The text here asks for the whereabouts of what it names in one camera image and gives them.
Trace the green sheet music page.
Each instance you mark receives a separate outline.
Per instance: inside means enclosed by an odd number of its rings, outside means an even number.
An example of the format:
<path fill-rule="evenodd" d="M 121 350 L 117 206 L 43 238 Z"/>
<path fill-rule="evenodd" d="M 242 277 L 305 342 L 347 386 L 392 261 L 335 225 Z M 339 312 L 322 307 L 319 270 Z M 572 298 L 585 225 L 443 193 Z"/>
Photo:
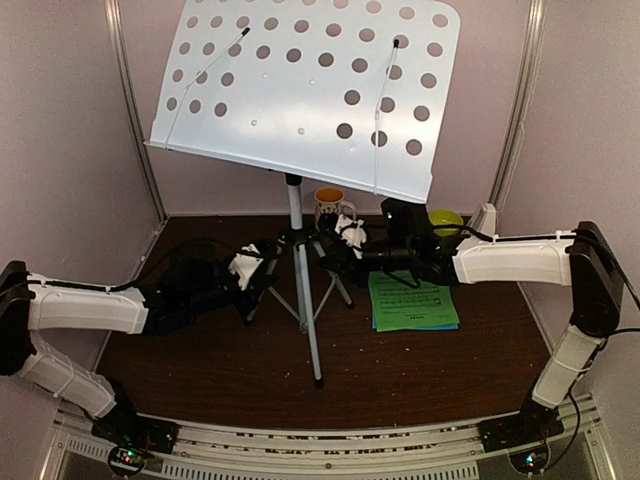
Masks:
<path fill-rule="evenodd" d="M 391 278 L 383 272 L 373 272 L 368 289 L 373 314 L 405 314 L 456 316 L 451 289 L 427 282 L 417 283 L 408 271 L 398 271 Z"/>

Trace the blue paper sheet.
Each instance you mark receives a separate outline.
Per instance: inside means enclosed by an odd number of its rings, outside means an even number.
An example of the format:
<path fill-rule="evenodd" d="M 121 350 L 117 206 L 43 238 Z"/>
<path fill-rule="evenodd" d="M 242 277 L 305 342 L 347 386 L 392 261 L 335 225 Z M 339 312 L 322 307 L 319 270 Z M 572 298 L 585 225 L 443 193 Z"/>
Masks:
<path fill-rule="evenodd" d="M 377 332 L 450 331 L 459 328 L 459 319 L 456 316 L 373 314 L 372 328 Z"/>

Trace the light blue music stand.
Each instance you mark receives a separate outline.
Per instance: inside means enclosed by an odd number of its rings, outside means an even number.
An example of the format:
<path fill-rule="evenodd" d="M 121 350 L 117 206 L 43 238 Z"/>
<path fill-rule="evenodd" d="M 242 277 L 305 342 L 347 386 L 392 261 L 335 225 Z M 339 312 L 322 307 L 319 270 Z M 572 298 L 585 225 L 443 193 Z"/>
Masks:
<path fill-rule="evenodd" d="M 188 1 L 150 146 L 383 197 L 367 268 L 439 272 L 426 212 L 460 30 L 439 1 Z"/>

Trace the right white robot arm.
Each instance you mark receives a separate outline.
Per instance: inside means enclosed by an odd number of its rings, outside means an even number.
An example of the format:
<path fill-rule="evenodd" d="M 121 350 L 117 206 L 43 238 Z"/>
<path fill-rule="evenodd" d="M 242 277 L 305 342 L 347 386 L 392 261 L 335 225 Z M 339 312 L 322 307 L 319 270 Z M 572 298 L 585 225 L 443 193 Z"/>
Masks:
<path fill-rule="evenodd" d="M 317 226 L 331 242 L 321 265 L 364 286 L 373 272 L 405 285 L 443 287 L 482 282 L 547 283 L 572 291 L 573 311 L 552 356 L 534 383 L 530 405 L 513 419 L 519 440 L 535 440 L 551 424 L 559 406 L 617 330 L 624 275 L 593 222 L 547 235 L 500 237 L 466 225 L 439 236 L 421 208 L 387 199 L 382 203 L 386 237 L 374 239 L 363 220 L 323 213 Z"/>

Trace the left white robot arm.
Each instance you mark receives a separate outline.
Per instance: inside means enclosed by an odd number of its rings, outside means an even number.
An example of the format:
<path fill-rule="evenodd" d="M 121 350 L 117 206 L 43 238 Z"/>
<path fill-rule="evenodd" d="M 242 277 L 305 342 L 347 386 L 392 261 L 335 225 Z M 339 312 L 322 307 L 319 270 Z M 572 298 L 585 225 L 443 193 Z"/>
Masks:
<path fill-rule="evenodd" d="M 148 283 L 119 286 L 49 279 L 12 261 L 1 274 L 1 373 L 25 378 L 74 403 L 123 444 L 137 442 L 144 424 L 123 387 L 78 365 L 41 336 L 49 329 L 85 329 L 162 336 L 203 315 L 234 307 L 242 318 L 274 282 L 278 247 L 259 240 L 221 259 L 217 242 L 196 239 L 161 260 L 165 271 Z"/>

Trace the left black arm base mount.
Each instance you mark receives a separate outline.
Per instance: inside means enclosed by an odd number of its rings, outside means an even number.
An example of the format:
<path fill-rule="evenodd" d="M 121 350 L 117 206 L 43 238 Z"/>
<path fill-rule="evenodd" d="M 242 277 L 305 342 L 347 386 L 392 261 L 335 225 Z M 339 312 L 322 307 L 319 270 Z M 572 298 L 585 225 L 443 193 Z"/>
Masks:
<path fill-rule="evenodd" d="M 114 444 L 107 463 L 115 474 L 136 475 L 154 458 L 153 453 L 173 452 L 179 425 L 139 415 L 124 386 L 111 378 L 107 382 L 114 392 L 115 405 L 102 417 L 87 414 L 93 424 L 91 432 Z"/>

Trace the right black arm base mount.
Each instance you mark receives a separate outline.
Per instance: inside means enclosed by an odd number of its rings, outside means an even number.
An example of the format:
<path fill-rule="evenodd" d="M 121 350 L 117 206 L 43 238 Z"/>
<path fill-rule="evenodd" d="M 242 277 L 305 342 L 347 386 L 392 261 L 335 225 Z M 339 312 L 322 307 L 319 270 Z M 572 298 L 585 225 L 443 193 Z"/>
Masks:
<path fill-rule="evenodd" d="M 532 398 L 525 399 L 517 413 L 483 420 L 477 428 L 486 453 L 541 443 L 564 432 L 558 408 L 548 408 Z"/>

